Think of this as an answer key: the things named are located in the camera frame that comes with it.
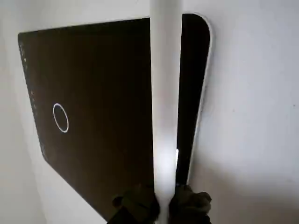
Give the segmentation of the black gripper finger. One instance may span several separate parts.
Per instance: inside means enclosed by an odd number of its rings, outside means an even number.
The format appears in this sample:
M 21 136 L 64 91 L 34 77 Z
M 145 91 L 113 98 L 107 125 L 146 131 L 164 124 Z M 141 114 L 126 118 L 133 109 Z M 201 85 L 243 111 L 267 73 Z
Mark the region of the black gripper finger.
M 169 204 L 170 224 L 209 224 L 211 196 L 207 192 L 195 193 L 189 185 L 177 184 Z
M 115 197 L 112 204 L 117 209 L 113 224 L 153 224 L 160 214 L 153 185 L 136 185 Z

